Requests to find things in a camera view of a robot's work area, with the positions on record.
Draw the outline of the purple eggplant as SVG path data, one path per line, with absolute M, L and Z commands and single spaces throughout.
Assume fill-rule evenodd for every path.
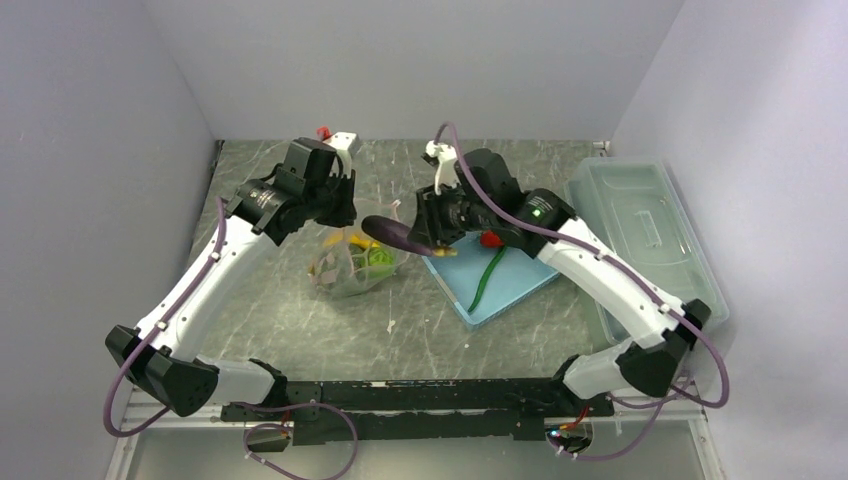
M 428 247 L 408 239 L 411 228 L 398 220 L 369 215 L 361 221 L 362 231 L 373 240 L 389 247 L 426 257 L 454 257 L 458 251 L 449 246 Z

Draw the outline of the yellow banana bunch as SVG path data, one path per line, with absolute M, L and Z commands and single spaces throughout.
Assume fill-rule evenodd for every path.
M 337 250 L 354 246 L 361 251 L 367 251 L 372 248 L 380 248 L 381 244 L 358 230 L 337 229 L 324 239 L 322 246 Z

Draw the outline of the green lime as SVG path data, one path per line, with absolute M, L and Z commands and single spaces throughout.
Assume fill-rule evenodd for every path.
M 384 278 L 394 273 L 395 256 L 387 248 L 371 247 L 364 252 L 365 265 L 361 272 L 367 278 Z

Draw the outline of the green netted melon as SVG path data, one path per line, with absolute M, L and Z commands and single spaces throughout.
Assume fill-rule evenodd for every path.
M 362 266 L 362 253 L 354 246 L 327 251 L 320 262 L 320 279 L 325 283 L 336 283 L 351 278 Z

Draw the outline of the clear zip top bag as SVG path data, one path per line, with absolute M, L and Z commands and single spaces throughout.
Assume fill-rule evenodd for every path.
M 308 268 L 312 284 L 333 297 L 359 295 L 391 277 L 406 262 L 409 254 L 375 240 L 362 229 L 370 215 L 398 220 L 401 202 L 379 203 L 355 199 L 354 224 L 333 228 L 324 237 Z

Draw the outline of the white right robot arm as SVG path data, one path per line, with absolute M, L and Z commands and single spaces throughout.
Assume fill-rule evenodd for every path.
M 668 393 L 711 314 L 703 301 L 684 302 L 651 284 L 556 193 L 522 189 L 501 155 L 481 148 L 459 157 L 430 141 L 423 158 L 435 176 L 416 193 L 405 235 L 414 252 L 440 253 L 470 232 L 490 231 L 569 278 L 628 332 L 626 342 L 564 363 L 550 391 L 557 411 L 574 415 L 590 398 L 623 388 L 654 398 Z

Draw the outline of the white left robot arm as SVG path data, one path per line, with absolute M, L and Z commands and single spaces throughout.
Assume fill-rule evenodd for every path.
M 259 360 L 201 356 L 202 344 L 235 287 L 291 234 L 315 222 L 353 224 L 355 133 L 290 142 L 282 162 L 217 203 L 212 239 L 168 295 L 136 326 L 116 326 L 107 350 L 121 374 L 181 417 L 208 403 L 244 402 L 264 420 L 287 406 L 286 378 Z

